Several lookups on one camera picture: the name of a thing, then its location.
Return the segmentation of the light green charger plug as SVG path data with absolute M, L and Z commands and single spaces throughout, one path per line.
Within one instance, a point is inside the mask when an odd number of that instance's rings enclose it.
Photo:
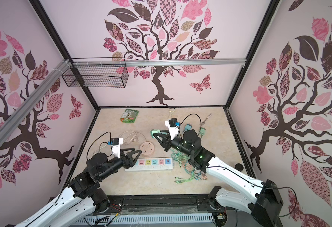
M 155 134 L 158 134 L 158 133 L 160 133 L 160 130 L 151 130 L 151 132 L 150 132 L 150 135 L 151 135 L 151 137 L 154 139 L 155 138 Z

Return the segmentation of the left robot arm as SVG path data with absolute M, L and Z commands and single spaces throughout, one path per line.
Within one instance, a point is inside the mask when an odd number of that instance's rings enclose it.
M 73 178 L 61 193 L 19 227 L 69 227 L 75 221 L 95 211 L 105 211 L 110 204 L 108 196 L 100 189 L 100 183 L 119 169 L 135 166 L 141 150 L 122 149 L 120 157 L 108 159 L 97 153 L 86 161 L 86 168 Z

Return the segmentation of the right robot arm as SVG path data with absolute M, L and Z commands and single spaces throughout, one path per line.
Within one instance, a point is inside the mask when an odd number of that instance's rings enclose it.
M 202 139 L 195 130 L 186 131 L 183 137 L 176 132 L 154 133 L 153 137 L 165 151 L 173 148 L 186 154 L 192 167 L 237 190 L 231 192 L 215 187 L 211 192 L 211 203 L 216 209 L 234 208 L 250 214 L 263 227 L 277 226 L 283 200 L 276 183 L 271 180 L 263 182 L 231 167 L 202 146 Z

